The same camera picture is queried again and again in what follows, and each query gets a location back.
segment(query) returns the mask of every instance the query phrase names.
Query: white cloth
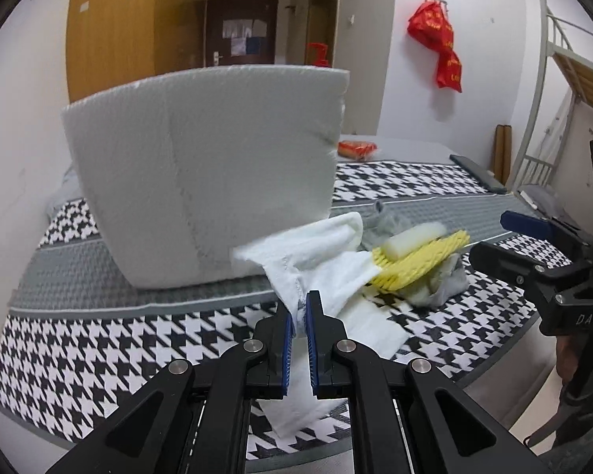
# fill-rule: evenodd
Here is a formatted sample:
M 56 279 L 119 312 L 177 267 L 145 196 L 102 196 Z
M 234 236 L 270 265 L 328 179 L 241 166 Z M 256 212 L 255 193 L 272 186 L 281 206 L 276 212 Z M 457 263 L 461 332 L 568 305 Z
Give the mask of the white cloth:
M 338 318 L 345 324 L 350 339 L 365 344 L 383 358 L 391 358 L 406 342 L 408 333 L 399 324 L 387 320 L 389 316 L 386 307 L 378 308 L 362 294 L 356 294 Z M 316 426 L 318 419 L 342 402 L 341 399 L 318 400 L 312 395 L 305 337 L 297 337 L 292 341 L 288 395 L 281 401 L 258 400 L 272 429 L 281 438 L 293 437 L 305 427 Z
M 321 293 L 323 312 L 345 324 L 347 336 L 392 357 L 408 338 L 401 326 L 387 320 L 387 308 L 378 308 L 359 293 L 380 272 L 369 251 L 356 251 L 362 240 L 362 218 L 351 212 L 281 232 L 236 248 L 235 263 L 253 262 L 266 271 L 272 288 L 295 323 L 288 395 L 281 401 L 259 401 L 272 429 L 290 437 L 338 406 L 312 395 L 305 335 L 305 296 Z
M 361 240 L 361 215 L 350 212 L 235 248 L 232 257 L 235 264 L 263 267 L 292 315 L 296 334 L 302 336 L 308 291 L 318 290 L 323 311 L 336 317 L 347 300 L 380 273 L 369 251 L 356 251 Z

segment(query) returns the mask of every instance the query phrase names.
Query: door handle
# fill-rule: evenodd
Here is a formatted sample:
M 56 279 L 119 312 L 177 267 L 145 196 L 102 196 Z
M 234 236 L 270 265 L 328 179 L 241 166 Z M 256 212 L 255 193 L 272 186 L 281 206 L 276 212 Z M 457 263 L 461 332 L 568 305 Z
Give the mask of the door handle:
M 219 52 L 213 52 L 213 66 L 219 66 L 220 58 L 224 58 L 224 55 L 220 55 Z

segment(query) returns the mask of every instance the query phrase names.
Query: brown cardboard roll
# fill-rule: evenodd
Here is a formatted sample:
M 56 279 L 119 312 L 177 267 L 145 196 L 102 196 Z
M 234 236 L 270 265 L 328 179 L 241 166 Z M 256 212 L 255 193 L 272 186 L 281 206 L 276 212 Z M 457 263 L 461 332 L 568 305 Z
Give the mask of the brown cardboard roll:
M 504 138 L 504 126 L 502 124 L 497 126 L 495 131 L 495 147 L 494 157 L 492 159 L 492 172 L 498 181 L 503 179 L 503 138 Z
M 507 178 L 510 177 L 510 169 L 512 167 L 512 127 L 504 126 L 503 133 L 503 179 L 501 183 L 505 185 Z

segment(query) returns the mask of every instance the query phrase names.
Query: dark brown door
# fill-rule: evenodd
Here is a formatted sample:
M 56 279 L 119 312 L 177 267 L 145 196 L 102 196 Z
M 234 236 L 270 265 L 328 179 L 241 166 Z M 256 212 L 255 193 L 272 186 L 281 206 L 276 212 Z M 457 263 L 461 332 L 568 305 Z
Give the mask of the dark brown door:
M 274 64 L 279 0 L 207 0 L 207 67 Z

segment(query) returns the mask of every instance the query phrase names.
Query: black and white houndstooth pattern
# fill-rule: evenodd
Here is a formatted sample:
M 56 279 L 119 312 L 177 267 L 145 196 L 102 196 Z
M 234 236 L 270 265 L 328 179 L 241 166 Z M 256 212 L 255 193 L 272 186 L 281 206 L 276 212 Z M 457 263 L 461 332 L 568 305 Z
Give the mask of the black and white houndstooth pattern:
M 549 267 L 568 260 L 554 247 L 516 236 L 501 245 L 530 254 Z M 394 359 L 423 356 L 458 379 L 497 352 L 535 308 L 522 291 L 470 269 L 470 289 L 436 312 L 415 310 L 393 296 L 391 318 L 411 338 Z M 57 437 L 77 442 L 117 405 L 176 357 L 193 363 L 216 358 L 247 340 L 275 304 L 181 315 L 116 319 L 25 318 L 10 315 L 0 342 L 0 405 Z M 251 410 L 247 459 L 294 453 L 350 436 L 346 404 L 299 431 L 279 438 L 256 403 Z
M 51 221 L 40 247 L 55 243 L 68 243 L 74 239 L 87 239 L 98 235 L 95 220 L 85 199 L 76 199 L 66 203 L 55 219 Z
M 385 161 L 339 164 L 333 202 L 401 198 L 427 194 L 483 194 L 487 191 L 459 166 Z M 84 199 L 70 201 L 46 230 L 40 247 L 98 235 Z
M 394 160 L 339 164 L 333 201 L 444 194 L 484 194 L 479 182 L 459 166 L 405 164 Z

